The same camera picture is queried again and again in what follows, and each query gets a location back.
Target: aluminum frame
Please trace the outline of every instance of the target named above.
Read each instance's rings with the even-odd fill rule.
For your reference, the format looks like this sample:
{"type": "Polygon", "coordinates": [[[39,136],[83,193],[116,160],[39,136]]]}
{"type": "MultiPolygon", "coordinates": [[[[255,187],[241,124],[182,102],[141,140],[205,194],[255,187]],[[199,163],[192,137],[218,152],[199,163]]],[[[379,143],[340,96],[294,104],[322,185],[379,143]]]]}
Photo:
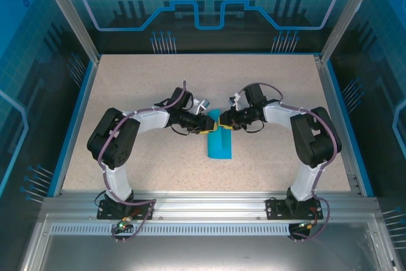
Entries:
{"type": "MultiPolygon", "coordinates": [[[[84,117],[84,112],[85,112],[86,106],[88,104],[88,100],[89,100],[90,93],[91,93],[91,88],[92,88],[93,83],[94,83],[95,78],[96,78],[96,74],[97,74],[97,71],[98,71],[98,64],[94,63],[92,65],[92,67],[90,67],[89,69],[91,69],[90,73],[89,73],[89,78],[88,78],[88,80],[86,82],[83,83],[83,86],[85,86],[85,88],[84,88],[84,93],[83,93],[83,96],[82,96],[82,100],[77,101],[77,103],[80,103],[80,106],[79,106],[79,111],[77,113],[77,117],[76,117],[75,122],[74,122],[72,133],[71,133],[70,136],[69,136],[69,134],[67,134],[67,136],[69,136],[69,140],[67,142],[67,149],[64,152],[65,156],[64,156],[64,158],[62,160],[62,163],[60,165],[60,171],[58,172],[59,176],[54,177],[54,178],[56,178],[56,186],[54,188],[52,188],[54,181],[51,182],[51,188],[52,189],[50,189],[49,192],[48,192],[48,195],[50,195],[50,196],[58,196],[61,189],[62,189],[63,181],[64,181],[65,176],[67,174],[70,159],[72,158],[72,154],[73,154],[73,151],[74,151],[76,139],[77,139],[77,136],[79,134],[79,130],[80,130],[80,127],[81,127],[81,124],[82,124],[82,120],[83,120],[83,117],[84,117]]],[[[58,164],[56,165],[55,173],[58,170],[59,162],[60,161],[58,160],[58,164]]]]}
{"type": "Polygon", "coordinates": [[[354,153],[353,144],[350,140],[350,134],[348,133],[345,125],[344,116],[339,106],[337,93],[334,89],[327,64],[322,63],[320,57],[318,56],[315,56],[315,61],[324,90],[327,106],[329,107],[331,120],[334,123],[334,127],[336,128],[343,144],[341,155],[343,156],[343,163],[347,172],[351,191],[359,192],[361,195],[367,196],[365,184],[362,180],[360,172],[360,166],[358,165],[357,158],[354,153]]]}
{"type": "Polygon", "coordinates": [[[344,35],[345,30],[352,21],[355,13],[358,11],[362,1],[363,0],[348,0],[343,12],[338,18],[336,25],[326,41],[322,52],[320,53],[322,63],[327,63],[327,61],[330,59],[332,52],[336,49],[338,42],[344,35]]]}
{"type": "MultiPolygon", "coordinates": [[[[116,223],[95,218],[96,207],[93,199],[96,195],[94,192],[64,192],[60,197],[45,198],[21,270],[40,269],[54,224],[116,223]]],[[[384,253],[389,253],[390,249],[387,249],[384,241],[386,229],[376,198],[360,197],[351,192],[325,192],[319,196],[330,202],[331,223],[368,223],[375,249],[382,251],[384,248],[384,253]]],[[[266,219],[265,200],[269,197],[282,199],[285,197],[284,192],[137,192],[135,197],[157,199],[154,217],[149,224],[244,223],[254,226],[298,222],[266,219]]],[[[377,256],[380,256],[378,260],[382,270],[392,270],[388,256],[379,251],[377,256]]]]}
{"type": "Polygon", "coordinates": [[[72,27],[76,37],[78,38],[80,44],[84,48],[86,54],[94,64],[99,63],[100,55],[90,38],[88,31],[86,30],[84,24],[82,23],[79,14],[71,0],[55,0],[61,9],[63,15],[67,19],[69,25],[72,27]]]}

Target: blue edge trim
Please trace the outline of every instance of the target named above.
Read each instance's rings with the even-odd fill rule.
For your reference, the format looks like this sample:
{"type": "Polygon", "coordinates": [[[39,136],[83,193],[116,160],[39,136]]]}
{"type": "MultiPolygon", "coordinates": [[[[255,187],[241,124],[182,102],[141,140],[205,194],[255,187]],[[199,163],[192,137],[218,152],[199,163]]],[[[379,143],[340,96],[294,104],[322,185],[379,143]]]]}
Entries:
{"type": "Polygon", "coordinates": [[[51,180],[51,185],[49,186],[48,197],[53,197],[53,194],[55,193],[55,190],[58,186],[59,177],[62,172],[63,162],[67,156],[70,139],[73,136],[74,127],[75,127],[76,121],[78,120],[79,110],[81,109],[83,103],[88,102],[87,99],[85,100],[84,94],[85,94],[86,88],[88,87],[88,84],[89,84],[90,75],[92,74],[92,71],[94,68],[95,68],[95,66],[93,65],[93,62],[89,61],[88,68],[86,69],[86,74],[84,75],[82,87],[81,87],[81,90],[77,97],[77,101],[76,101],[74,111],[72,113],[72,117],[70,118],[69,127],[68,127],[68,130],[66,133],[65,140],[63,141],[58,163],[56,164],[55,172],[54,172],[54,175],[51,180]]]}
{"type": "MultiPolygon", "coordinates": [[[[243,54],[275,54],[275,53],[243,53],[243,54]]],[[[296,55],[297,54],[318,55],[319,53],[293,53],[293,54],[296,54],[296,55]]],[[[355,139],[355,134],[354,134],[354,130],[353,130],[353,127],[351,125],[351,122],[350,122],[350,117],[349,117],[349,115],[347,113],[347,110],[345,108],[343,96],[341,95],[341,91],[340,91],[339,86],[338,86],[338,81],[337,81],[336,75],[334,73],[334,70],[332,68],[332,64],[331,64],[330,60],[327,62],[327,68],[329,70],[329,74],[330,74],[331,79],[332,79],[332,84],[333,84],[333,87],[334,87],[334,91],[335,91],[335,93],[337,95],[339,106],[341,108],[341,112],[342,112],[343,117],[344,117],[345,125],[346,125],[346,128],[348,130],[348,134],[350,136],[350,141],[351,141],[351,144],[353,146],[355,158],[357,160],[358,167],[360,169],[362,183],[363,183],[363,185],[365,187],[365,191],[367,193],[367,196],[368,197],[374,197],[374,192],[372,190],[372,186],[371,186],[369,178],[368,178],[368,174],[367,174],[367,170],[365,168],[365,164],[363,163],[363,159],[362,159],[362,156],[361,156],[361,151],[360,151],[360,149],[358,147],[357,140],[355,139]]],[[[81,90],[79,92],[79,96],[77,97],[75,109],[74,109],[74,112],[72,114],[72,118],[71,118],[70,123],[69,123],[69,127],[68,127],[68,131],[67,131],[67,135],[65,137],[65,141],[63,142],[63,146],[62,146],[62,150],[61,150],[61,153],[60,153],[60,156],[59,156],[59,159],[58,159],[58,163],[56,164],[55,173],[53,175],[53,179],[51,181],[51,185],[50,185],[49,191],[48,191],[48,197],[52,197],[52,194],[54,194],[54,192],[56,190],[56,186],[58,184],[59,176],[60,176],[61,171],[62,171],[63,161],[65,160],[65,157],[67,155],[69,142],[70,142],[70,139],[72,138],[72,133],[73,133],[74,126],[75,126],[75,123],[76,123],[76,120],[77,120],[77,116],[79,115],[79,109],[81,108],[82,103],[87,103],[87,101],[84,101],[84,93],[85,93],[85,90],[86,90],[86,88],[88,86],[89,77],[90,77],[91,72],[92,72],[93,69],[94,69],[93,63],[90,62],[89,66],[88,66],[88,69],[86,71],[85,78],[83,80],[82,88],[81,88],[81,90]]]]}
{"type": "Polygon", "coordinates": [[[346,128],[348,130],[348,134],[350,135],[350,141],[353,146],[354,154],[355,154],[355,159],[357,160],[358,167],[360,168],[360,174],[361,174],[361,179],[362,183],[365,187],[365,191],[367,193],[368,197],[374,197],[374,191],[372,190],[372,186],[369,181],[367,169],[365,168],[365,164],[363,163],[363,159],[361,156],[361,151],[358,146],[357,140],[355,139],[355,134],[354,134],[354,129],[353,126],[351,125],[350,117],[348,115],[347,109],[345,108],[344,104],[344,99],[341,94],[340,88],[338,86],[338,81],[336,78],[336,74],[334,73],[334,69],[332,68],[332,64],[330,60],[327,61],[327,68],[329,69],[329,74],[331,76],[332,84],[334,87],[334,91],[337,95],[338,103],[341,108],[341,112],[343,113],[344,117],[344,122],[346,125],[346,128]]]}

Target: blue object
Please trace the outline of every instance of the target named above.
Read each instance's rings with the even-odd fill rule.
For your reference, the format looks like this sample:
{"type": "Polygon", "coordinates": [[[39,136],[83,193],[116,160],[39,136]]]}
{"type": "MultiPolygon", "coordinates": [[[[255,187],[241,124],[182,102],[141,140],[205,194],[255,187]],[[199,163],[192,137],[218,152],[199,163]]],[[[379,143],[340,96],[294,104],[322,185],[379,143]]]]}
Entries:
{"type": "MultiPolygon", "coordinates": [[[[215,109],[209,112],[209,117],[218,122],[220,109],[215,109]]],[[[208,134],[207,147],[209,158],[213,159],[231,159],[232,158],[232,142],[231,130],[218,126],[216,131],[208,134]]]]}

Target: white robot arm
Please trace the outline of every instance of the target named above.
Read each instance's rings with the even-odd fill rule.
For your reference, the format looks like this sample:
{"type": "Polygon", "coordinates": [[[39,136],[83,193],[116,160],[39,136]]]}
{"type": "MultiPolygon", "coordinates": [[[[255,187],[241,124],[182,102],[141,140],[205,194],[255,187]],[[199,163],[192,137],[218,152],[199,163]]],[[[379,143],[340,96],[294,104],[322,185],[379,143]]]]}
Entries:
{"type": "Polygon", "coordinates": [[[287,190],[285,205],[291,218],[307,219],[309,207],[318,204],[313,198],[315,185],[320,168],[333,155],[333,140],[337,143],[337,152],[341,151],[341,142],[332,125],[327,111],[322,107],[311,110],[313,115],[321,118],[334,135],[330,138],[322,124],[308,114],[307,111],[281,104],[278,100],[267,100],[259,84],[244,88],[249,107],[241,109],[240,98],[236,93],[230,98],[232,107],[222,113],[219,125],[232,130],[247,129],[254,121],[279,124],[292,130],[296,153],[300,159],[299,172],[290,188],[287,190]]]}
{"type": "Polygon", "coordinates": [[[198,101],[187,91],[183,93],[178,103],[162,110],[165,103],[166,105],[174,103],[181,92],[181,88],[176,88],[171,98],[155,104],[156,107],[159,107],[156,110],[140,110],[134,113],[121,112],[114,108],[108,109],[91,135],[88,141],[88,150],[91,151],[93,158],[98,160],[102,147],[113,129],[125,116],[131,115],[108,144],[101,160],[106,165],[105,174],[109,186],[106,195],[117,205],[119,201],[115,196],[120,201],[133,200],[133,191],[128,183],[125,163],[130,156],[137,135],[151,129],[166,128],[173,124],[179,124],[182,128],[186,128],[189,133],[195,134],[205,134],[216,130],[216,123],[209,116],[201,113],[206,109],[209,102],[206,100],[198,101]],[[186,109],[189,100],[192,100],[192,106],[186,109]]]}

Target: work surface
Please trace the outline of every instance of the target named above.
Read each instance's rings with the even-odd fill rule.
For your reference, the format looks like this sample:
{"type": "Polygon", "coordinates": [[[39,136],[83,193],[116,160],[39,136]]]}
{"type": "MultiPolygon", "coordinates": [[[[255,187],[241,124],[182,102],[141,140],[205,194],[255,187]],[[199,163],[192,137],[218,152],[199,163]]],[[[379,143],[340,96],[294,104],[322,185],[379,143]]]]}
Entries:
{"type": "MultiPolygon", "coordinates": [[[[284,103],[327,108],[312,55],[103,55],[66,175],[65,190],[103,190],[102,172],[86,148],[104,112],[147,108],[171,97],[187,81],[211,109],[230,108],[228,97],[246,84],[265,82],[284,93],[284,103]]],[[[278,98],[263,88],[270,100],[278,98]]],[[[265,124],[259,133],[232,133],[232,160],[210,159],[207,136],[180,136],[170,128],[137,136],[126,163],[134,190],[286,190],[299,159],[290,130],[265,124]]],[[[320,179],[319,190],[350,190],[339,155],[320,179]]]]}

